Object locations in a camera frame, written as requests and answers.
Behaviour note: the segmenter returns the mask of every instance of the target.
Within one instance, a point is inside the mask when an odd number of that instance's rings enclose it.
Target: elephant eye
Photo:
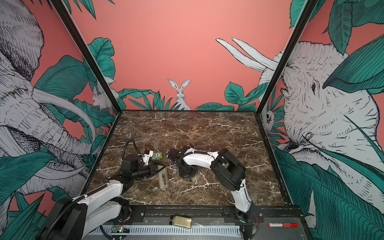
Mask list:
[[[315,85],[315,83],[313,83],[313,84],[312,84],[312,91],[313,91],[313,94],[314,94],[315,89],[316,89],[316,85]]]

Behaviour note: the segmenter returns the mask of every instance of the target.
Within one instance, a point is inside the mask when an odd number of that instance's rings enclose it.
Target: marble tabletop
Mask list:
[[[202,151],[227,148],[247,168],[246,184],[255,205],[284,205],[259,127],[253,113],[125,111],[119,119],[88,191],[104,184],[121,165],[125,142],[134,138],[139,150],[162,152],[169,188],[160,189],[158,176],[135,181],[122,196],[131,204],[231,205],[233,198],[211,170],[198,167],[196,182],[179,177],[178,168],[166,157],[171,148],[192,144]],[[135,153],[129,144],[126,154]]]

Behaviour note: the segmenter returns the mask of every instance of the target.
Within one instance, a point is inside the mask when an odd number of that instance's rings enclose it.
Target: red marker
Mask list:
[[[268,227],[299,227],[297,223],[269,223]]]

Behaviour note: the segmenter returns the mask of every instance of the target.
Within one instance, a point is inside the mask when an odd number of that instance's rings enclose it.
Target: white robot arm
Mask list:
[[[231,191],[235,207],[244,213],[249,210],[252,202],[245,185],[245,167],[227,149],[204,152],[184,147],[180,151],[171,149],[167,157],[179,166],[181,177],[193,177],[197,172],[193,166],[211,169],[220,183]]]

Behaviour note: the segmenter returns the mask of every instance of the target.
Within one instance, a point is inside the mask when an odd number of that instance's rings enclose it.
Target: cable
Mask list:
[[[122,150],[121,160],[124,159],[124,157],[125,157],[125,150],[127,149],[127,146],[128,146],[128,144],[129,144],[131,141],[133,142],[133,146],[135,147],[135,150],[136,150],[137,154],[140,154],[139,150],[138,150],[137,147],[136,147],[136,142],[135,142],[135,140],[134,140],[133,138],[130,138],[130,139],[128,139],[128,141],[125,143],[124,149]]]
[[[85,195],[89,196],[89,195],[95,194],[95,193],[97,193],[98,191],[100,191],[100,190],[106,188],[107,186],[108,186],[108,184],[104,184],[103,186],[101,186],[101,187],[99,187],[99,188],[97,188],[97,189],[95,189],[95,190],[93,190],[93,191],[90,191],[89,193],[87,193],[87,194],[85,194]],[[85,195],[80,196],[79,198],[76,198],[75,200],[73,200],[72,202],[70,202],[70,203],[69,203],[69,204],[68,204],[68,205],[67,205],[67,206],[66,206],[66,207],[59,213],[59,215],[57,215],[55,221],[54,221],[54,222],[52,223],[52,225],[48,228],[48,230],[47,230],[47,232],[46,232],[46,234],[45,234],[43,240],[48,240],[48,237],[49,237],[49,235],[51,234],[53,228],[56,226],[57,222],[64,216],[64,214],[65,214],[68,210],[70,210],[71,208],[73,208],[73,206],[74,206],[76,203],[78,203],[79,201],[83,200],[83,199],[85,198]]]
[[[100,225],[99,228],[100,228],[101,233],[104,235],[104,237],[108,238],[109,240],[123,239],[123,238],[125,238],[127,236],[127,235],[124,235],[124,237],[122,237],[120,235],[119,237],[114,237],[114,236],[111,235],[111,237],[110,237],[110,236],[107,235],[107,233],[105,232],[105,230],[104,230],[102,225]]]

